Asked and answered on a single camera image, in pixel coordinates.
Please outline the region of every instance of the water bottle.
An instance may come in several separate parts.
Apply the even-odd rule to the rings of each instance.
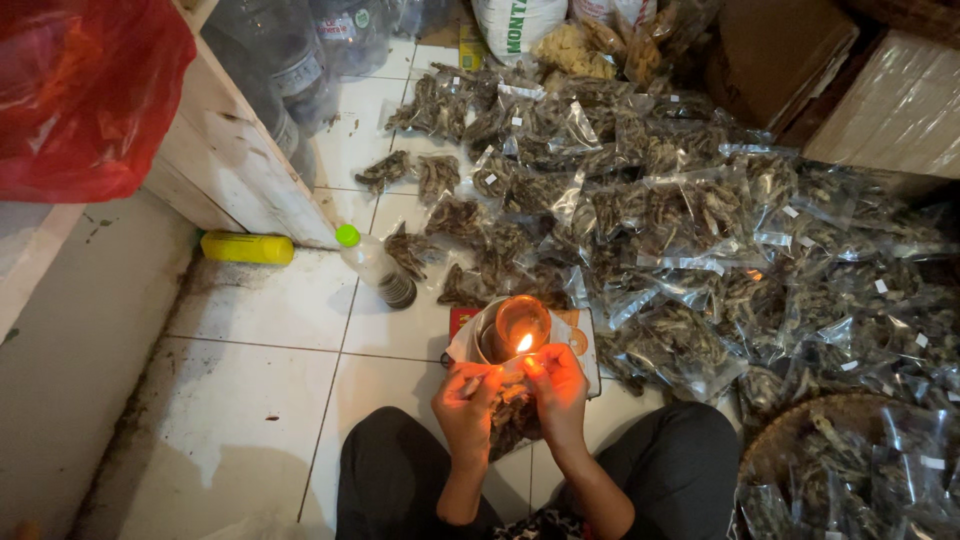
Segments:
[[[368,234],[360,234],[352,225],[337,229],[337,242],[342,246],[340,258],[360,276],[360,281],[374,289],[394,309],[404,309],[417,300],[417,286],[406,270],[383,249],[383,242]]]
[[[390,28],[383,0],[310,0],[317,35],[340,75],[364,75],[387,62]]]
[[[280,152],[290,161],[303,183],[313,190],[317,178],[317,158],[310,137],[290,117],[283,100],[270,85],[263,70],[246,47],[218,28],[205,25],[201,30],[204,41],[217,56],[233,83],[247,98],[256,116],[270,132]]]
[[[254,53],[308,136],[337,113],[337,79],[327,69],[306,0],[224,0],[210,24]]]

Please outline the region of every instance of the tiled floor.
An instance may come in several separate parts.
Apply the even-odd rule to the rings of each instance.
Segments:
[[[414,184],[376,198],[351,171],[392,148],[459,152],[378,129],[385,102],[411,99],[412,68],[457,58],[409,41],[391,46],[374,76],[343,81],[340,120],[314,139],[326,174],[314,196],[324,212],[381,238],[404,221],[420,230],[427,209]],[[462,173],[469,168],[462,157]],[[444,376],[449,310],[435,299],[445,271],[430,267],[414,305],[391,311],[336,253],[298,250],[285,268],[200,261],[141,390],[161,406],[159,427],[140,457],[145,472],[130,488],[120,536],[198,538],[267,512],[299,516],[309,538],[333,538],[340,447],[357,422],[393,405],[444,442],[429,399]],[[587,408],[592,450],[662,405],[656,391],[637,398],[614,380],[602,385]],[[539,442],[496,462],[484,494],[513,521],[548,503],[561,480]]]

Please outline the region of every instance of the green bottle cap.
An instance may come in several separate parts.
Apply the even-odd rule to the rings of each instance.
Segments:
[[[352,225],[341,225],[337,228],[337,241],[345,248],[352,248],[360,243],[360,232]]]

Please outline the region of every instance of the hand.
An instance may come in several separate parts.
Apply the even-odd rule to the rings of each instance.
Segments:
[[[589,456],[584,441],[589,381],[577,356],[564,343],[549,343],[522,364],[534,385],[543,438],[554,459],[559,464],[567,456]]]
[[[470,379],[483,377],[472,396],[464,396]],[[490,457],[490,405],[503,382],[503,366],[450,363],[446,379],[430,401],[450,445],[454,469],[486,470]]]

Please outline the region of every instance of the flame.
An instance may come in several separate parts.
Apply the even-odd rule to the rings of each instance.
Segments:
[[[523,336],[523,339],[520,340],[520,344],[516,346],[516,352],[522,353],[530,348],[534,344],[534,335],[528,333]]]

